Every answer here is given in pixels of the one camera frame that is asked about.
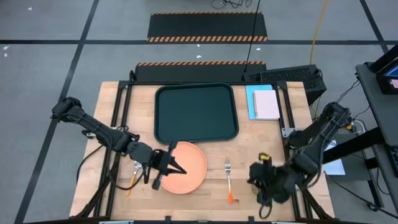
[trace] black and orange striped tape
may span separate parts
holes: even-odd
[[[185,15],[185,14],[255,14],[256,12],[155,12],[151,15]]]
[[[147,62],[138,63],[137,66],[168,66],[168,65],[245,65],[246,61],[226,61],[226,62]],[[262,61],[249,61],[248,65],[265,65]]]
[[[198,36],[198,37],[149,37],[149,42],[245,42],[251,41],[251,36]],[[253,41],[267,41],[268,37],[256,35]]]

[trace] plate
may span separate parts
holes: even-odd
[[[187,174],[163,176],[161,186],[175,194],[187,194],[200,186],[206,177],[207,163],[203,152],[189,142],[178,142],[172,155]]]

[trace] black tray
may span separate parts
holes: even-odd
[[[220,141],[239,132],[234,92],[225,83],[170,85],[155,94],[155,138],[171,141]]]

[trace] wooden workbench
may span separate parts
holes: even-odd
[[[107,125],[111,122],[117,86],[117,82],[103,82],[99,92],[94,117]],[[158,143],[154,137],[154,95],[159,87],[133,86],[127,125],[130,132],[141,135],[140,141],[154,149],[166,149],[167,146]],[[257,160],[260,152],[271,155],[274,165],[285,162],[280,126],[278,121],[249,120],[245,86],[233,86],[233,90],[239,133],[230,141],[195,143],[205,154],[208,165],[206,179],[201,186],[185,195],[171,194],[162,188],[155,191],[150,187],[155,177],[155,172],[152,172],[150,184],[144,185],[142,181],[128,197],[125,191],[116,189],[112,219],[164,220],[166,215],[171,215],[172,220],[246,221],[248,216],[254,216],[256,221],[261,220],[258,216],[260,205],[256,202],[251,185],[246,183],[249,166]],[[295,125],[297,128],[306,128],[311,123],[311,116],[302,83],[288,83],[288,92]],[[119,110],[119,122],[123,98],[124,96]],[[281,100],[281,103],[285,125],[288,126],[284,101]],[[85,156],[97,147],[96,140],[88,140]],[[81,168],[70,215],[80,212],[98,188],[103,157],[104,149],[89,158]],[[232,205],[228,203],[228,182],[224,171],[226,158],[231,160],[231,188],[234,196]],[[127,187],[133,170],[134,161],[128,156],[122,158],[118,184]],[[322,176],[310,191],[325,211],[333,216],[325,177]],[[108,191],[103,197],[108,198]],[[301,216],[304,217],[301,195],[298,195],[298,200]],[[104,214],[106,201],[103,200],[101,214]],[[268,220],[294,221],[291,199],[283,204],[274,203]]]

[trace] keyboard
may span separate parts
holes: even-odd
[[[389,147],[390,151],[387,151],[388,158],[390,160],[392,170],[396,177],[398,177],[398,147]]]

